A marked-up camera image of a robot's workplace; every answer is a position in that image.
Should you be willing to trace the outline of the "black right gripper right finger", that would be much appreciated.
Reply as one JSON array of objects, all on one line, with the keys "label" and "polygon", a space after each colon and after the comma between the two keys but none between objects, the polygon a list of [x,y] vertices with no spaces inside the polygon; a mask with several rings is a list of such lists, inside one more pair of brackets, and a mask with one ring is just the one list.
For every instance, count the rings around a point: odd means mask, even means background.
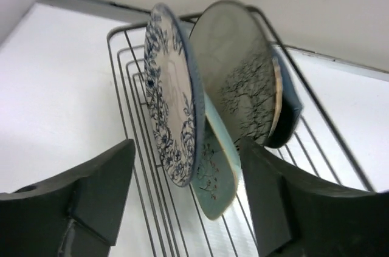
[{"label": "black right gripper right finger", "polygon": [[260,256],[388,255],[388,193],[323,180],[247,137],[239,147]]}]

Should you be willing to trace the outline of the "beige tree pattern plate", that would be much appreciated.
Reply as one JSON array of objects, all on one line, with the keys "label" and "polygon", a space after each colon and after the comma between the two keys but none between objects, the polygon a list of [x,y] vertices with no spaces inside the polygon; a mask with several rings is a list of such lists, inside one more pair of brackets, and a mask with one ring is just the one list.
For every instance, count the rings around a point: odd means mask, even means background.
[{"label": "beige tree pattern plate", "polygon": [[204,89],[233,141],[269,139],[275,107],[272,48],[242,2],[220,0],[195,23],[190,42]]}]

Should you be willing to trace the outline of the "blue floral round plate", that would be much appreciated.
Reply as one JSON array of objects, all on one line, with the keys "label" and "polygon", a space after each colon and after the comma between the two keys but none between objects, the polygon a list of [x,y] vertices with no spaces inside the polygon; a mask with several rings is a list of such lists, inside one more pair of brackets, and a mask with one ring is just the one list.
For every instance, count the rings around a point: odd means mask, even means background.
[{"label": "blue floral round plate", "polygon": [[188,33],[161,2],[146,25],[144,59],[146,105],[159,158],[171,181],[186,187],[201,160],[204,91]]}]

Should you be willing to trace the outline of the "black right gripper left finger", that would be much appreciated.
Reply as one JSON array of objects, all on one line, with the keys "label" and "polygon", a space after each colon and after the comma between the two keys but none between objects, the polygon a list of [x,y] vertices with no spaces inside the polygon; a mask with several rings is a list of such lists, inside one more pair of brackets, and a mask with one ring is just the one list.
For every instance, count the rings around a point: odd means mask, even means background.
[{"label": "black right gripper left finger", "polygon": [[108,256],[134,167],[128,139],[13,193],[1,193],[1,256]]}]

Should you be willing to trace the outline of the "light green rectangular plate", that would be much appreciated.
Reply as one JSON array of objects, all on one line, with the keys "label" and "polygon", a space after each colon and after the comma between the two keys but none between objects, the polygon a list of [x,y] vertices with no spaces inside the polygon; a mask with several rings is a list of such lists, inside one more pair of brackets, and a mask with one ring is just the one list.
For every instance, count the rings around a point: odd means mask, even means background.
[{"label": "light green rectangular plate", "polygon": [[200,162],[191,182],[205,216],[219,218],[233,202],[241,174],[237,148],[208,95]]}]

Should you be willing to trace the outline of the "dark blue shell plate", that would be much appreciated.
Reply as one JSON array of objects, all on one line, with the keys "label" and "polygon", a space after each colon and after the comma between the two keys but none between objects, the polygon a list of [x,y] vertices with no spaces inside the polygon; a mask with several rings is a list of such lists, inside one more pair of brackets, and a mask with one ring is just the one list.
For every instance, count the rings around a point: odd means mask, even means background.
[{"label": "dark blue shell plate", "polygon": [[267,147],[280,148],[292,137],[303,111],[303,105],[289,74],[287,65],[277,50],[272,50],[273,58],[277,60],[282,77],[283,94],[282,107],[277,125],[267,141]]}]

